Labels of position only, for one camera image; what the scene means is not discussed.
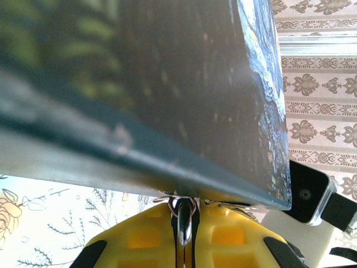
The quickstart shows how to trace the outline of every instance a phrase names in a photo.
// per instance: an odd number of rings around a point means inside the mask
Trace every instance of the patterned wallpaper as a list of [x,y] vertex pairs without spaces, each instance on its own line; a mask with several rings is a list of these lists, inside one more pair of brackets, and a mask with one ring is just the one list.
[[272,0],[280,36],[357,33],[357,0]]

